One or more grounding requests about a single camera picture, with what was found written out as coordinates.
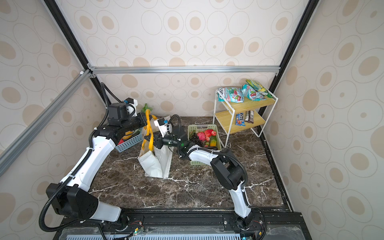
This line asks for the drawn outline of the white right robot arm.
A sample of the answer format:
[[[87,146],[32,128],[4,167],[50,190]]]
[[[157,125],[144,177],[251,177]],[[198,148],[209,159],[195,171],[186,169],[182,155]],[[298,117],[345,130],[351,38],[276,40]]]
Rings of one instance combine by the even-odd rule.
[[[149,138],[145,137],[146,140],[153,143],[157,149],[164,146],[174,147],[182,160],[211,166],[219,183],[229,191],[236,215],[243,221],[252,219],[253,212],[245,191],[248,174],[229,149],[219,151],[217,147],[201,147],[194,143],[188,139],[178,115],[173,115],[169,120],[155,120],[154,125],[159,132],[151,134]]]

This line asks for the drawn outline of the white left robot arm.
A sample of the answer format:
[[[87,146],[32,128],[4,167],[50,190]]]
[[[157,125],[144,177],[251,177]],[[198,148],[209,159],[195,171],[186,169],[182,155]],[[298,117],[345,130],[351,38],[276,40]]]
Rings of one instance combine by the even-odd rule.
[[[46,190],[48,201],[39,216],[39,227],[44,232],[57,232],[83,220],[110,222],[124,229],[127,218],[122,209],[101,202],[89,193],[90,187],[106,157],[127,132],[134,132],[150,124],[150,110],[144,113],[129,113],[128,102],[113,103],[106,107],[104,120],[89,136],[89,147],[75,167],[58,184],[50,184]],[[53,207],[58,215],[73,221],[59,227],[45,223],[46,213]]]

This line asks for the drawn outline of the white canvas grocery bag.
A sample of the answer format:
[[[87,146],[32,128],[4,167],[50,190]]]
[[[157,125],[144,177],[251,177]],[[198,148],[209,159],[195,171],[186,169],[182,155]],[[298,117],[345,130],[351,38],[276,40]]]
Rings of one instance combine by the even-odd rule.
[[[142,130],[143,138],[149,135],[149,133],[152,134],[158,131],[158,128],[154,125],[154,121],[158,118],[153,116],[149,110],[145,112],[145,118],[147,125]],[[157,149],[152,146],[152,143],[144,139],[139,155],[139,163],[145,171],[145,176],[167,179],[171,168],[172,150],[173,148],[167,146]]]

